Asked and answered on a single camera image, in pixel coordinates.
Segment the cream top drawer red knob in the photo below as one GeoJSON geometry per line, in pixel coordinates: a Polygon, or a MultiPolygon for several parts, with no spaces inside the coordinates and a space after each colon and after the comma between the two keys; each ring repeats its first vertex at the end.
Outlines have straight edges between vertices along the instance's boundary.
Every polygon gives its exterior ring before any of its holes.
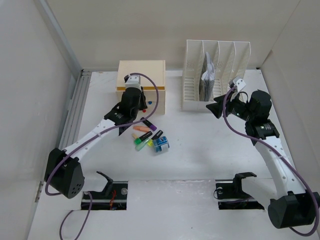
{"type": "MultiPolygon", "coordinates": [[[[154,86],[143,86],[142,88],[144,91],[155,91],[156,90],[156,88],[154,86]]],[[[165,86],[158,86],[157,89],[159,91],[165,91],[166,87],[165,86]]],[[[125,90],[126,90],[126,88],[124,86],[117,86],[116,87],[116,91],[118,91],[118,92],[123,92],[125,90]]]]}

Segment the grey black booklet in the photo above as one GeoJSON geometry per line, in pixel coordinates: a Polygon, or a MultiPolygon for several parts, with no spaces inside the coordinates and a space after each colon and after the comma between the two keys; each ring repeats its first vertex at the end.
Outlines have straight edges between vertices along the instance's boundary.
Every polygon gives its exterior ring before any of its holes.
{"type": "Polygon", "coordinates": [[[210,53],[204,54],[204,60],[199,79],[199,100],[209,102],[213,95],[215,84],[216,68],[211,59],[210,53]]]}

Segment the blue labelled jar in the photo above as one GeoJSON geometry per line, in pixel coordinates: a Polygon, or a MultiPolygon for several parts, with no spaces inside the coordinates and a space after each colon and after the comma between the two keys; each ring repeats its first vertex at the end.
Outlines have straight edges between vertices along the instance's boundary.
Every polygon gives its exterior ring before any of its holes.
{"type": "Polygon", "coordinates": [[[161,136],[153,140],[152,143],[153,143],[153,149],[156,154],[167,152],[170,148],[170,144],[166,136],[161,136]]]}

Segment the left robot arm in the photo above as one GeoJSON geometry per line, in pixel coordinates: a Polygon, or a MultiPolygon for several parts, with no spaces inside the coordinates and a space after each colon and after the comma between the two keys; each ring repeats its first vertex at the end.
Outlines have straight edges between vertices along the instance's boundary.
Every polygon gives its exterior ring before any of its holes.
{"type": "Polygon", "coordinates": [[[82,164],[104,140],[120,136],[133,125],[138,112],[147,108],[144,89],[128,87],[117,103],[100,123],[84,137],[64,149],[54,148],[45,170],[45,193],[74,198],[86,188],[82,164]]]}

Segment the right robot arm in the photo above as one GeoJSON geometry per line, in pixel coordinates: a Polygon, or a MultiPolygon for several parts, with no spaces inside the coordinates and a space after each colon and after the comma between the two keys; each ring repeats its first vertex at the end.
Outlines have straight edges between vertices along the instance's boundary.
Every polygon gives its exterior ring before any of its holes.
{"type": "Polygon", "coordinates": [[[248,101],[243,102],[238,96],[231,97],[235,92],[234,89],[229,90],[206,108],[218,119],[226,120],[228,115],[234,115],[245,121],[245,133],[233,127],[230,130],[251,140],[270,172],[275,190],[265,189],[262,184],[250,180],[255,174],[245,172],[235,175],[240,180],[232,183],[232,193],[237,197],[245,194],[253,197],[267,210],[275,228],[289,228],[303,237],[313,235],[320,222],[320,195],[311,190],[289,162],[280,134],[269,119],[272,107],[270,95],[256,90],[248,101]]]}

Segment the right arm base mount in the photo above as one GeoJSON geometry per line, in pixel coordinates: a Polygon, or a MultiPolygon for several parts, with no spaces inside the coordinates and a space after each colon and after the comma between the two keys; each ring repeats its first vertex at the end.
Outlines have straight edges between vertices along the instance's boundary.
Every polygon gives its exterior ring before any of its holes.
{"type": "Polygon", "coordinates": [[[233,179],[218,179],[213,197],[219,210],[265,210],[251,195],[242,189],[242,180],[257,177],[253,172],[236,173],[233,179]]]}

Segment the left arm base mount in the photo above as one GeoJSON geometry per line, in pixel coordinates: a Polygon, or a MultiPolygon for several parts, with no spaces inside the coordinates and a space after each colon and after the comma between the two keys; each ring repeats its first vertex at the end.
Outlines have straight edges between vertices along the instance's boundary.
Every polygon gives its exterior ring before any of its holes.
{"type": "Polygon", "coordinates": [[[101,171],[84,180],[81,210],[125,211],[127,209],[129,183],[116,181],[101,171]]]}

